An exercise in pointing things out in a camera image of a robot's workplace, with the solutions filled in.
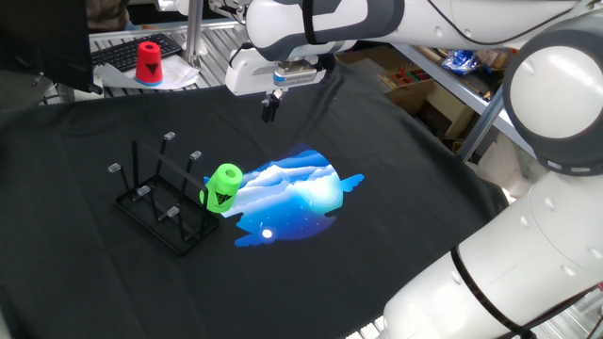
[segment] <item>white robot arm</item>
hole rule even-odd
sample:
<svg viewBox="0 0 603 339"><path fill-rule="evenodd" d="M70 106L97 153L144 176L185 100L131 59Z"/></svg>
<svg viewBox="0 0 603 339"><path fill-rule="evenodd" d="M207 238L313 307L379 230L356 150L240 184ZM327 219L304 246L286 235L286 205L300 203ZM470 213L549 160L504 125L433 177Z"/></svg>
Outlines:
<svg viewBox="0 0 603 339"><path fill-rule="evenodd" d="M551 172L406 284L385 306L379 339L533 338L526 325L603 282L598 0L253 0L246 21L252 45L233 53L227 86L277 101L319 82L319 55L355 40L522 47L505 108Z"/></svg>

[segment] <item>white paper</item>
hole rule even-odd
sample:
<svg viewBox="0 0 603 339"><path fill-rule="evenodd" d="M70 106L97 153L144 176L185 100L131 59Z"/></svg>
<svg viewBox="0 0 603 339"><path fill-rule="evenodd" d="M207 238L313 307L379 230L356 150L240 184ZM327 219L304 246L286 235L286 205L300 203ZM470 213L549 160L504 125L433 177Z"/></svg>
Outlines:
<svg viewBox="0 0 603 339"><path fill-rule="evenodd" d="M179 56L170 56L161 60L163 82L157 86L144 86L134 78L136 69L121 73L115 67L106 64L97 66L94 74L103 78L103 86L125 89L181 89L197 82L199 71L190 67Z"/></svg>

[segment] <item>black tablecloth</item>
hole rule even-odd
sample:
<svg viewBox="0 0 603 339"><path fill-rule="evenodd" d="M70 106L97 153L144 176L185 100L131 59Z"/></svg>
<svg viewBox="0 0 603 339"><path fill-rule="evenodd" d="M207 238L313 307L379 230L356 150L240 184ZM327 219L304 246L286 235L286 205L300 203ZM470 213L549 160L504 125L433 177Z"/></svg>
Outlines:
<svg viewBox="0 0 603 339"><path fill-rule="evenodd" d="M54 105L0 118L0 283L36 338L336 338L498 212L492 190L382 95L340 67L293 89L275 123L226 88ZM203 152L193 174L244 172L303 143L365 179L334 224L236 247L237 218L178 257L114 204L130 142Z"/></svg>

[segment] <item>red plastic cup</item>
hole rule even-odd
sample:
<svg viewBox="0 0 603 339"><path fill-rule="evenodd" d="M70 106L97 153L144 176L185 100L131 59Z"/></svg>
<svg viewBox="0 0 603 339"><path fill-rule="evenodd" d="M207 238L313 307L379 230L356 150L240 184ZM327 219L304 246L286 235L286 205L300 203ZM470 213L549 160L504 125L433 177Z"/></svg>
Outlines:
<svg viewBox="0 0 603 339"><path fill-rule="evenodd" d="M145 41L139 45L136 81L145 86L157 86L163 81L161 49L154 42Z"/></svg>

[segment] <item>table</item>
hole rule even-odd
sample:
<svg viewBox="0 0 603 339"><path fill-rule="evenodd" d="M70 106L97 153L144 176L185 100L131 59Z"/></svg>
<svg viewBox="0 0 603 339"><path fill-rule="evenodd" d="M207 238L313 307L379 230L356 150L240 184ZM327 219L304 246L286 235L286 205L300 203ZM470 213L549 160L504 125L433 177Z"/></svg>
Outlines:
<svg viewBox="0 0 603 339"><path fill-rule="evenodd" d="M288 95L271 124L260 120L262 95L224 87L0 117L0 284L26 329L42 338L345 336L504 208L499 190L345 66ZM203 153L198 177L224 162L252 171L305 145L341 180L364 180L314 236L237 247L247 233L230 217L177 257L114 206L122 183L106 170L131 168L132 138L158 146L167 132L176 133L167 156Z"/></svg>

